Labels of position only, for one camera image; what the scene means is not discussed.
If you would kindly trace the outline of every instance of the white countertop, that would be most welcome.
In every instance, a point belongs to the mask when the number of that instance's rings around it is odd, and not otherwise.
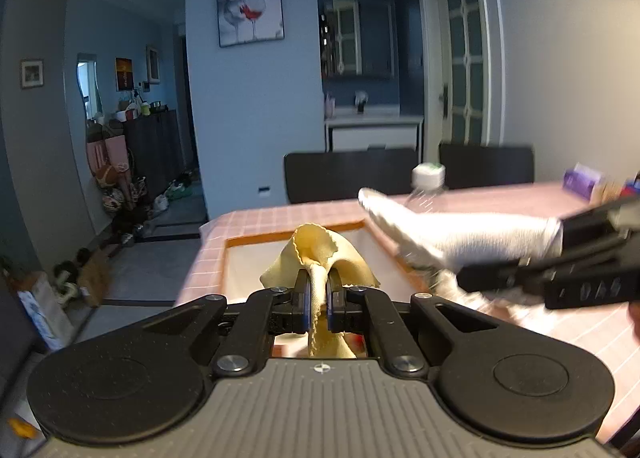
[[[327,126],[374,126],[374,125],[385,125],[385,124],[420,124],[424,120],[424,117],[421,115],[367,115],[365,112],[362,115],[349,115],[349,116],[340,116],[340,117],[332,117],[326,118],[324,123]]]

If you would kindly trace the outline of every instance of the microfiber cloth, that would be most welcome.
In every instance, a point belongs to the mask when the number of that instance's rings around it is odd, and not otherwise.
[[[305,268],[311,281],[308,354],[316,358],[353,359],[343,334],[329,332],[326,323],[326,281],[335,268],[346,285],[379,287],[380,283],[358,251],[340,234],[315,224],[299,226],[278,259],[260,276],[265,288],[293,288]]]
[[[500,213],[414,213],[372,189],[358,193],[360,205],[382,231],[409,252],[414,266],[458,272],[468,264],[559,256],[562,222]],[[503,298],[522,304],[541,300],[513,289]]]

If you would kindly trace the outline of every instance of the purple box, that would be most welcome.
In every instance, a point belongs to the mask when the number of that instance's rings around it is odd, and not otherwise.
[[[582,196],[589,200],[591,199],[591,193],[593,187],[599,182],[591,176],[587,176],[576,170],[570,169],[564,174],[564,180],[562,181],[562,187]]]

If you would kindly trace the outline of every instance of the yellow cloth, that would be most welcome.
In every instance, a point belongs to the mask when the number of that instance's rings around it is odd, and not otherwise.
[[[344,285],[380,286],[367,263],[345,238],[315,224],[299,226],[278,259],[260,276],[265,288],[292,288],[300,268],[311,281],[308,351],[310,357],[353,359],[343,334],[329,332],[326,324],[326,280],[335,268]]]

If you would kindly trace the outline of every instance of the gray grooved plate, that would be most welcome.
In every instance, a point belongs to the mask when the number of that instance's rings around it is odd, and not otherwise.
[[[460,427],[417,380],[373,360],[270,359],[253,377],[221,380],[183,424],[151,440],[90,448],[55,438],[38,458],[600,458],[593,439],[533,450],[494,443]]]

